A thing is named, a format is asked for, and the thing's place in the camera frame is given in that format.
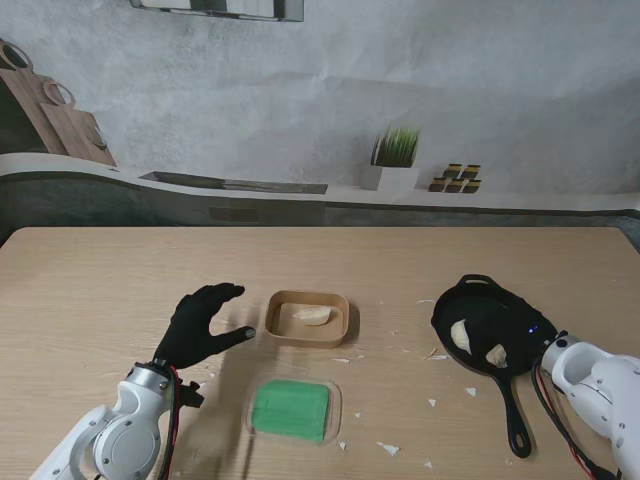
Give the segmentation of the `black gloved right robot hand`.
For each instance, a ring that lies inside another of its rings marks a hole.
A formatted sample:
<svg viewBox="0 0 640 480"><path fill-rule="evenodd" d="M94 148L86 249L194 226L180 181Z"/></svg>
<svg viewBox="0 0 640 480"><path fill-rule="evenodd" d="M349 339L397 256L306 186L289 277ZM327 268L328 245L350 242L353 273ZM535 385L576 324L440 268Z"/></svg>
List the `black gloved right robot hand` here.
<svg viewBox="0 0 640 480"><path fill-rule="evenodd" d="M494 373L518 376L528 371L546 342L558 331L520 297L472 296L463 318L470 357Z"/></svg>

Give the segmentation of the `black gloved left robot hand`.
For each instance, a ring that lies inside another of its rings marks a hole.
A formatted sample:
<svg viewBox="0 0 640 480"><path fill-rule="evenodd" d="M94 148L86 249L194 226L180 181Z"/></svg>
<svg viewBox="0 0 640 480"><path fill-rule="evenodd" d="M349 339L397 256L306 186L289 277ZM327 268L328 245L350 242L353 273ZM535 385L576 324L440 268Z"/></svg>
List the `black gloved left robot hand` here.
<svg viewBox="0 0 640 480"><path fill-rule="evenodd" d="M219 335L210 333L213 317L225 303L244 292L245 288L241 285L220 283L205 285L183 297L153 359L164 361L176 370L185 369L252 339L256 331L249 326Z"/></svg>

